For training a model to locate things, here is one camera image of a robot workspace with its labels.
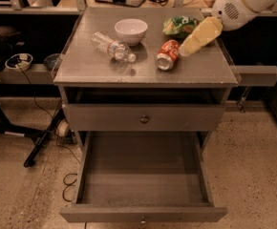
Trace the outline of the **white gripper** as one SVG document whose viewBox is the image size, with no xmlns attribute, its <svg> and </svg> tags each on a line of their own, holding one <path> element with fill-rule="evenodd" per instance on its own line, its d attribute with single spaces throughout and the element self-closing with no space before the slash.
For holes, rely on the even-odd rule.
<svg viewBox="0 0 277 229">
<path fill-rule="evenodd" d="M 245 0 L 216 0 L 211 14 L 213 16 L 206 17 L 182 42 L 179 47 L 181 56 L 196 53 L 215 40 L 223 28 L 224 31 L 235 31 L 258 15 L 245 4 Z"/>
</svg>

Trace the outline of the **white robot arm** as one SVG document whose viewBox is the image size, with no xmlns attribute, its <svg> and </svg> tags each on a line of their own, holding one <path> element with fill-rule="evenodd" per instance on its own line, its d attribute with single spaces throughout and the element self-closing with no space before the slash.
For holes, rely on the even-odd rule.
<svg viewBox="0 0 277 229">
<path fill-rule="evenodd" d="M 180 45 L 180 55 L 186 57 L 198 52 L 219 37 L 222 31 L 241 28 L 276 2 L 277 0 L 216 0 L 211 15 L 204 18 Z"/>
</svg>

